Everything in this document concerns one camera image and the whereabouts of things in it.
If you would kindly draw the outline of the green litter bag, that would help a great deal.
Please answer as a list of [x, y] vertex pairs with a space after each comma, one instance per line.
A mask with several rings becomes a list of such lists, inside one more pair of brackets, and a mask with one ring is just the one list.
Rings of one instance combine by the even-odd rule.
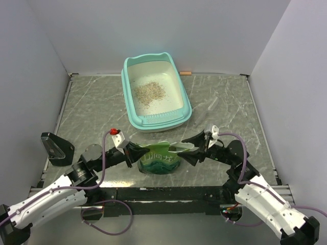
[[144, 174], [167, 175], [180, 167], [182, 158], [178, 153], [188, 152], [195, 146], [192, 143], [161, 141], [158, 143], [139, 145], [150, 151], [137, 162], [138, 170]]

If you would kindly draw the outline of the clear plastic scoop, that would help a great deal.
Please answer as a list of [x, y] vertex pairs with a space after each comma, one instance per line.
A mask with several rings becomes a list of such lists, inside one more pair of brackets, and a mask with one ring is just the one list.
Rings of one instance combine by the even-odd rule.
[[218, 104], [218, 98], [216, 96], [212, 97], [207, 104], [197, 112], [195, 120], [193, 122], [193, 127], [198, 127], [206, 118], [206, 116], [215, 109]]

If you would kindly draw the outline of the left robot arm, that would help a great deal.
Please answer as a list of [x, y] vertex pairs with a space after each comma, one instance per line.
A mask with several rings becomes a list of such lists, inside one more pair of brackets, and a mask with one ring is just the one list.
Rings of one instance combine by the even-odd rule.
[[150, 150], [129, 142], [122, 149], [104, 151], [93, 144], [81, 155], [66, 173], [54, 183], [30, 198], [12, 206], [1, 205], [1, 240], [3, 244], [23, 244], [31, 235], [31, 229], [68, 211], [83, 205], [97, 204], [101, 199], [100, 185], [107, 168], [126, 162], [128, 167]]

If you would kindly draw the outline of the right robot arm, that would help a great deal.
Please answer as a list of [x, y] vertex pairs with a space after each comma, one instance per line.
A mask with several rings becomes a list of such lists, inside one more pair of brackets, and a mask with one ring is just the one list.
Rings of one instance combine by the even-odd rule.
[[216, 126], [184, 139], [196, 149], [179, 153], [192, 166], [212, 159], [230, 166], [223, 184], [223, 197], [228, 203], [245, 206], [265, 223], [281, 244], [315, 244], [319, 240], [319, 221], [307, 217], [281, 197], [248, 161], [244, 140], [237, 134], [228, 146], [218, 145], [223, 133]]

